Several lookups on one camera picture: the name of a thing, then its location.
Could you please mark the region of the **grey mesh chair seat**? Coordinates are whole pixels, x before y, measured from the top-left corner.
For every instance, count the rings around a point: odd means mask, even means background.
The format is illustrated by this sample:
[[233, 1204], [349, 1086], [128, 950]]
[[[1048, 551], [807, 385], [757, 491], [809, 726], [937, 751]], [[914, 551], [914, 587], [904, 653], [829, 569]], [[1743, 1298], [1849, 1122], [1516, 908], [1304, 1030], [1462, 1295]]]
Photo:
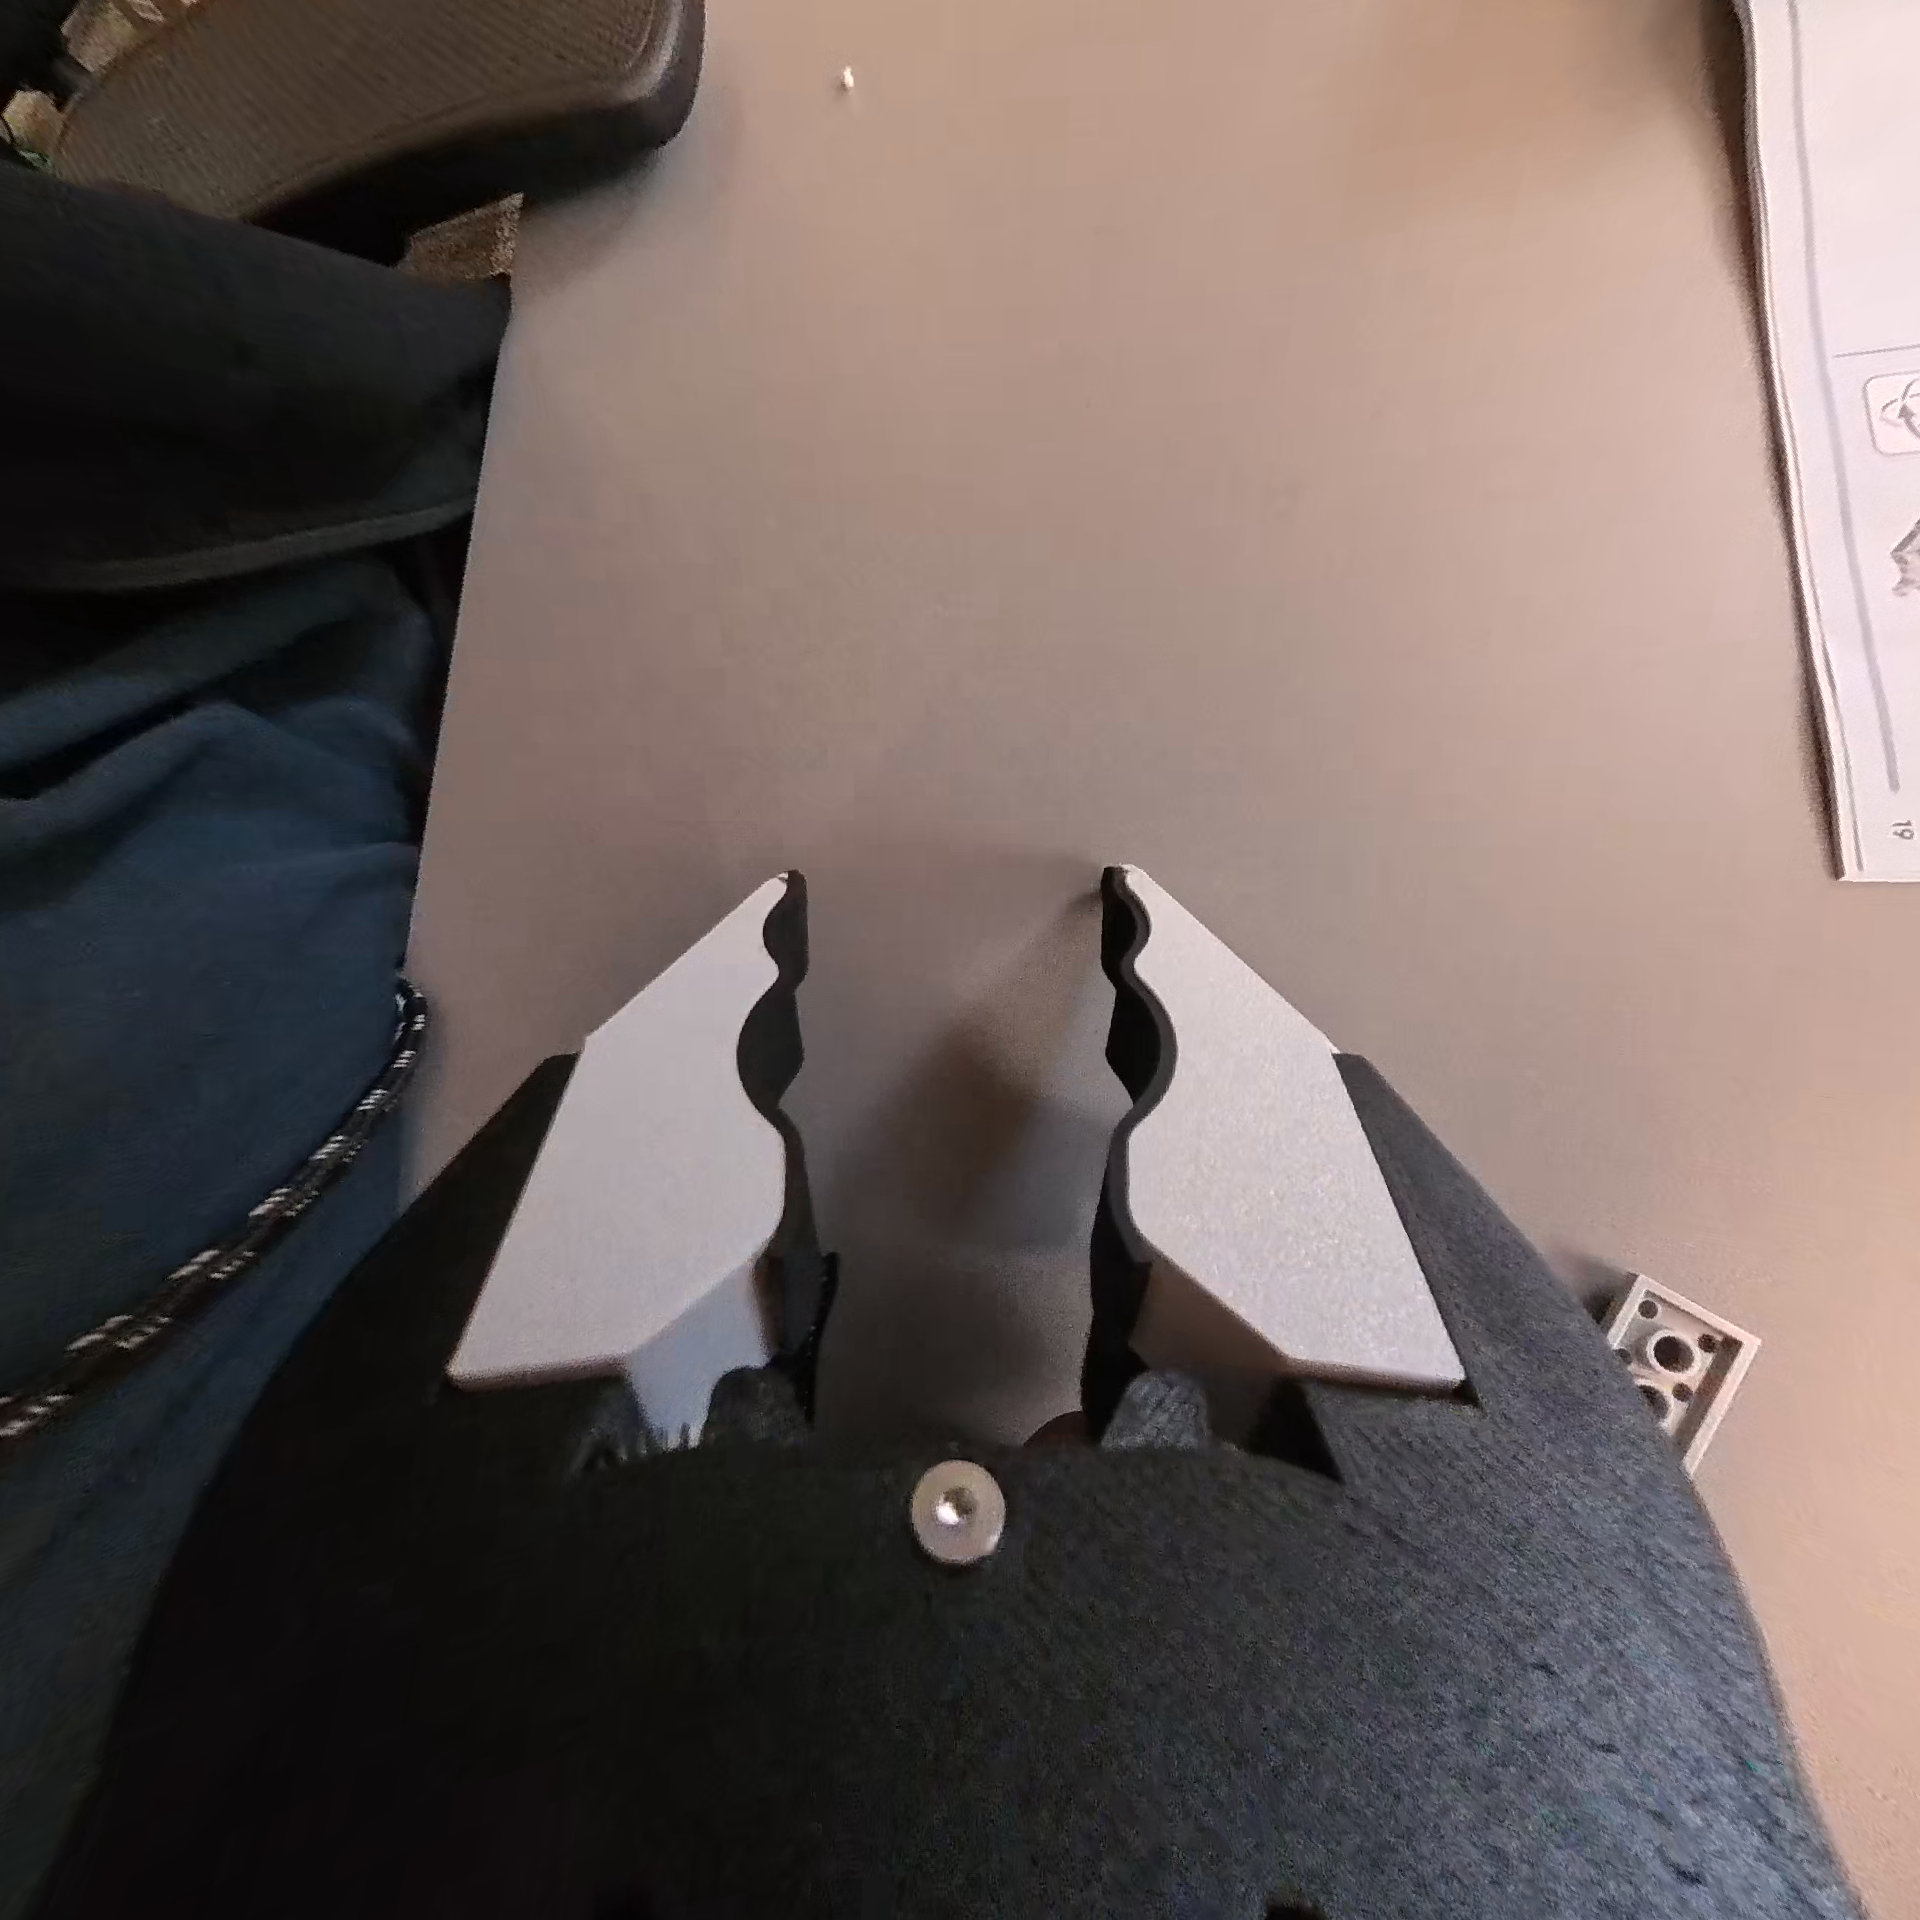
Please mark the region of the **grey mesh chair seat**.
[[698, 3], [4, 4], [4, 189], [94, 188], [397, 265], [645, 169]]

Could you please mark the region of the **person's black shirt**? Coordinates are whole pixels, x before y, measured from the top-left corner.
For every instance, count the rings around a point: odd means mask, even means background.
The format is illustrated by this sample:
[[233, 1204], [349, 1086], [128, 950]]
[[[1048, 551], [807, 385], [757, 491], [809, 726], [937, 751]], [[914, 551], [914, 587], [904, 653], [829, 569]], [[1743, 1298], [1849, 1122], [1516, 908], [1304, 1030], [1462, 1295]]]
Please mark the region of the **person's black shirt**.
[[501, 283], [4, 164], [1, 583], [143, 591], [471, 514]]

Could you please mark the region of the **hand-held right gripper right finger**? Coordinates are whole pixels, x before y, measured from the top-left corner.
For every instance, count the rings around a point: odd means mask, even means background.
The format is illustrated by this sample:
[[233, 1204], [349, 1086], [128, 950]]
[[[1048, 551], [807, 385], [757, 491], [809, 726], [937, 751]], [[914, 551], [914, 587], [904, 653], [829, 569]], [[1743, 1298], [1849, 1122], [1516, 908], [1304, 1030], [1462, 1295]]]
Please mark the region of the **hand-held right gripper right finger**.
[[1461, 1401], [1458, 1356], [1342, 1055], [1135, 863], [1096, 886], [1121, 1092], [1087, 1250], [1087, 1426], [1118, 1436], [1143, 1375], [1212, 1433], [1270, 1450], [1304, 1386]]

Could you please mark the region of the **light grey flat brick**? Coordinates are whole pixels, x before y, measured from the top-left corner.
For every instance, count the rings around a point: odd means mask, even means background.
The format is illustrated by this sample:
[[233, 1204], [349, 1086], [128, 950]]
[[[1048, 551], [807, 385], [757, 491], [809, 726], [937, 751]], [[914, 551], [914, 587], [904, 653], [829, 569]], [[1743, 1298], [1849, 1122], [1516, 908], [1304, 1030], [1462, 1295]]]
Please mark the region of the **light grey flat brick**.
[[1759, 1335], [1640, 1270], [1625, 1277], [1602, 1335], [1696, 1477], [1762, 1353]]

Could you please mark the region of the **grey desk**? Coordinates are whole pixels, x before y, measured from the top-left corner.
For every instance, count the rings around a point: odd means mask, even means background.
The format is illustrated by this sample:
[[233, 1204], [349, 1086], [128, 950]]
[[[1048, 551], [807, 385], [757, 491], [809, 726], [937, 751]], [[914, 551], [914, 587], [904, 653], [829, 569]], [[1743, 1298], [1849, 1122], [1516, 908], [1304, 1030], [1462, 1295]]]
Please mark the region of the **grey desk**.
[[1916, 886], [1828, 870], [1740, 78], [1725, 4], [708, 4], [518, 236], [409, 1178], [797, 868], [823, 1414], [1025, 1438], [1135, 862], [1572, 1290], [1759, 1335], [1696, 1485], [1916, 1916]]

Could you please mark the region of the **brick building instruction booklet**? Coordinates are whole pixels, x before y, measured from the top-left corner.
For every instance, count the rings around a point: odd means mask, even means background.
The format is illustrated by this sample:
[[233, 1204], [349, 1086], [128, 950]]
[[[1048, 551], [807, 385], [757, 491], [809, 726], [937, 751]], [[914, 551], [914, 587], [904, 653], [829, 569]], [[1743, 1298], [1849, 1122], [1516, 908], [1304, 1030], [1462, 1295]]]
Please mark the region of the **brick building instruction booklet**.
[[1742, 3], [1743, 156], [1846, 879], [1917, 878], [1917, 4]]

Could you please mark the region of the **person's blue jeans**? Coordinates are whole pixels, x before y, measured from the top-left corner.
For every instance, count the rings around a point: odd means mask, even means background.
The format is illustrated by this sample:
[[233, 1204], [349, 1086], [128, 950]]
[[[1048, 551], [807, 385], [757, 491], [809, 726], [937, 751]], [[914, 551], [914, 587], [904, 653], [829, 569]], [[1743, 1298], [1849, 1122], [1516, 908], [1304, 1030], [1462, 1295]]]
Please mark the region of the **person's blue jeans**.
[[[4, 596], [4, 1396], [149, 1309], [372, 1092], [464, 531]], [[193, 1505], [397, 1210], [400, 1125], [181, 1331], [4, 1441], [4, 1916], [31, 1910]]]

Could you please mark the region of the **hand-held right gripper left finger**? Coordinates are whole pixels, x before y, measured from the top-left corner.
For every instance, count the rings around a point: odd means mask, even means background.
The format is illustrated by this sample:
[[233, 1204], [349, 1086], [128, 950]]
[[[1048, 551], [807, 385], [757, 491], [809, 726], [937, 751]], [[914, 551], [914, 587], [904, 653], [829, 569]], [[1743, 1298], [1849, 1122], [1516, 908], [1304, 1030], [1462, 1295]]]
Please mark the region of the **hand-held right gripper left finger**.
[[764, 882], [568, 1062], [447, 1361], [461, 1390], [617, 1381], [645, 1433], [775, 1370], [805, 1413], [837, 1290], [797, 1125], [799, 870]]

